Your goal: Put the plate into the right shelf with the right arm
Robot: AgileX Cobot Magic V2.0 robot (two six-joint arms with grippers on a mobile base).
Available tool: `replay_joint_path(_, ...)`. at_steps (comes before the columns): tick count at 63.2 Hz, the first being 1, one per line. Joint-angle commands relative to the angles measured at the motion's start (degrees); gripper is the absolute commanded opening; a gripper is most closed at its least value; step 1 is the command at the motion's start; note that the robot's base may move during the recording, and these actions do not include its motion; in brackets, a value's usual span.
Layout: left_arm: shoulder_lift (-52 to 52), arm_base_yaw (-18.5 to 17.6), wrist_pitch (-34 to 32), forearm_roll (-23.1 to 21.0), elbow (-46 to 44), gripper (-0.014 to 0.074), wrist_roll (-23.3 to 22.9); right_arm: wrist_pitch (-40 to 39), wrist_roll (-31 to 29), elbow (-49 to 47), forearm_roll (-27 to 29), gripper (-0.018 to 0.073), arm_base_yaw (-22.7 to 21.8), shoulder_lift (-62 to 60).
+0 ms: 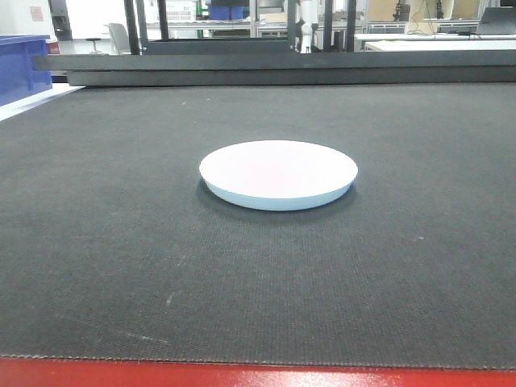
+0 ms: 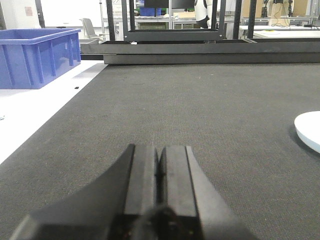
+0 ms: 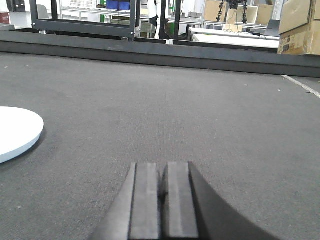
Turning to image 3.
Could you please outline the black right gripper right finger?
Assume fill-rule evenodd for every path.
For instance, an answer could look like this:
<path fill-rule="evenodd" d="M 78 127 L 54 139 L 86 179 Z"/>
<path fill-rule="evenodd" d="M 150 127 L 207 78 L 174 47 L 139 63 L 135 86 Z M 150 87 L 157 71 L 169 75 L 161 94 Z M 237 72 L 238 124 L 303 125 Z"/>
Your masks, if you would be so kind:
<path fill-rule="evenodd" d="M 166 240 L 274 240 L 205 180 L 192 162 L 168 162 L 162 179 L 162 236 Z"/>

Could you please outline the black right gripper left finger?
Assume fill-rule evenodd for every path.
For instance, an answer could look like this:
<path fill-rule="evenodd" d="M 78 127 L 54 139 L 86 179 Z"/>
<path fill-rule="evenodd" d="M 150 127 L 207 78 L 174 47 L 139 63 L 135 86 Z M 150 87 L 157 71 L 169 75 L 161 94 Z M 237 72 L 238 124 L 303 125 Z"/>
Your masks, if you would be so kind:
<path fill-rule="evenodd" d="M 90 240 L 159 240 L 159 174 L 155 163 L 132 163 Z"/>

